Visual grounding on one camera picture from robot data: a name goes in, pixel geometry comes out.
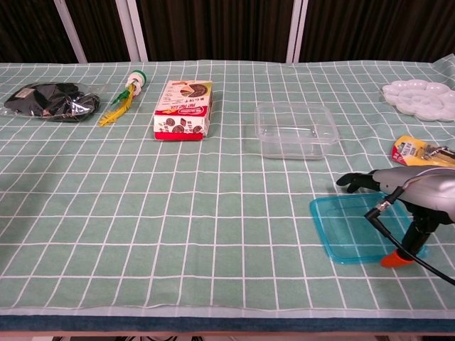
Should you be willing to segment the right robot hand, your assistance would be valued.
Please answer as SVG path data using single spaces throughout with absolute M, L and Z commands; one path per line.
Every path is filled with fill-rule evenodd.
M 367 188 L 386 196 L 365 218 L 397 247 L 380 264 L 385 268 L 418 262 L 417 254 L 431 233 L 441 224 L 454 223 L 454 169 L 441 166 L 403 166 L 364 173 L 347 173 L 336 184 L 346 186 L 348 193 Z M 396 200 L 405 204 L 413 220 L 401 242 L 398 242 L 379 216 Z

